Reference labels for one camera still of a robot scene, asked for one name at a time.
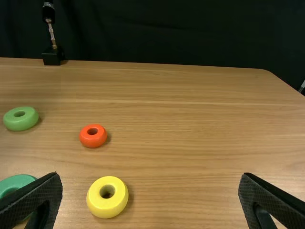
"light green ring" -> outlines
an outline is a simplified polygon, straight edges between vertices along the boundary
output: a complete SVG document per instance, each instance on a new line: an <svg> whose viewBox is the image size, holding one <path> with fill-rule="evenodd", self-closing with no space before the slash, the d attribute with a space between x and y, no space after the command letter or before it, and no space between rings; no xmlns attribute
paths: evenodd
<svg viewBox="0 0 305 229"><path fill-rule="evenodd" d="M38 119L39 115L33 107L21 106L5 113L3 123L9 130L21 131L33 127Z"/></svg>

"wooden table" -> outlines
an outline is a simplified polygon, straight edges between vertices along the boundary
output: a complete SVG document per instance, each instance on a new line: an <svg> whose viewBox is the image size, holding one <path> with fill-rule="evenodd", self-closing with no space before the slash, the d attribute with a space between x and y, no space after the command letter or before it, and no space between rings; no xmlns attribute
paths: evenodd
<svg viewBox="0 0 305 229"><path fill-rule="evenodd" d="M0 72L0 115L33 106L42 119L23 132L0 125L0 179L57 171L56 229L245 229L243 172L305 199L305 99L268 71L1 58ZM78 139L92 123L111 136L96 149ZM85 197L108 175L129 202L99 219Z"/></svg>

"black background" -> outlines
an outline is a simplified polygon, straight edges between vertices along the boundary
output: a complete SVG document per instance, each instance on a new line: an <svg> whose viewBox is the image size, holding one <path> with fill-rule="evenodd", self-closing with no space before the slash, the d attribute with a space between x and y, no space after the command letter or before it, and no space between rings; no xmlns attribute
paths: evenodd
<svg viewBox="0 0 305 229"><path fill-rule="evenodd" d="M0 56L41 58L41 0L0 1ZM55 0L69 60L262 68L305 79L305 0Z"/></svg>

